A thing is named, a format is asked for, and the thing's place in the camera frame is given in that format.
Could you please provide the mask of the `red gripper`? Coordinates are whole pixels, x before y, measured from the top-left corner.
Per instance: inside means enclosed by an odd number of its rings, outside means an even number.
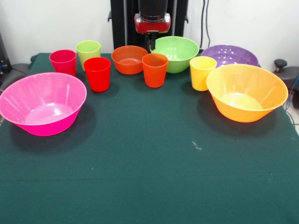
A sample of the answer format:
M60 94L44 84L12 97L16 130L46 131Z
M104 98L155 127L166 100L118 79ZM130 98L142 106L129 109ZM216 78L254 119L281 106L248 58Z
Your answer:
M161 21L147 21L141 17L141 14L135 14L135 29L139 34L145 33L167 33L171 26L171 17L169 13L166 13ZM145 48L150 50L150 47L155 47L156 34L151 34L151 40L149 35L145 35Z

